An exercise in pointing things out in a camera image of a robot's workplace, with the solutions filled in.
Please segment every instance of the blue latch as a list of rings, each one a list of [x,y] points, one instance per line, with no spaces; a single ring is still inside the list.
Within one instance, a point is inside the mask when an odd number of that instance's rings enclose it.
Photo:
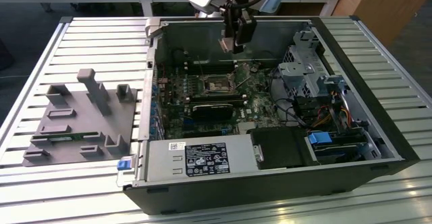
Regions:
[[[121,170],[131,170],[132,167],[132,160],[128,159],[128,160],[120,160],[119,163],[117,163],[117,170],[121,171]]]
[[[331,143],[332,138],[328,132],[312,132],[308,136],[311,144]]]

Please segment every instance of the power supply label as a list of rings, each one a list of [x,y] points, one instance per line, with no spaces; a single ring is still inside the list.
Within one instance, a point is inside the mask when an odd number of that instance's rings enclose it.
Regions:
[[[189,177],[229,173],[225,143],[185,146],[184,151]]]

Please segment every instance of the metal slatted table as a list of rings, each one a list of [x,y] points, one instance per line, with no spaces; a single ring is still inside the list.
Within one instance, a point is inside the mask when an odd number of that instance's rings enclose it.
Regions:
[[[419,223],[432,220],[431,98],[360,21],[323,19],[421,161],[355,191],[167,216],[145,215],[116,184],[117,161],[23,167],[52,83],[84,90],[80,68],[112,89],[141,89],[148,41],[145,18],[75,18],[60,23],[0,129],[0,222],[65,223]],[[333,70],[335,58],[327,55]],[[136,150],[140,100],[132,151]]]

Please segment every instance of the floor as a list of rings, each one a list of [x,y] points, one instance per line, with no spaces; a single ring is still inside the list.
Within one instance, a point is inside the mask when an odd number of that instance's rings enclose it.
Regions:
[[[139,16],[140,13],[136,5],[131,4],[81,5],[79,11],[69,4],[52,4],[51,8],[53,11],[47,13],[40,4],[0,4],[0,39],[15,58],[12,66],[0,70],[0,124],[32,72],[60,17]],[[156,5],[155,9],[160,14],[171,16],[176,15],[179,9],[193,14],[187,4]],[[425,31],[431,31],[431,27],[432,0],[428,0],[389,48],[429,94],[432,94],[429,76],[432,34]]]

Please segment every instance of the white sticker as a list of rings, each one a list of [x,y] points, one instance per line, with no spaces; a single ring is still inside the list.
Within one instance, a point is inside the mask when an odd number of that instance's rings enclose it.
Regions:
[[[184,150],[185,142],[171,142],[168,150]]]

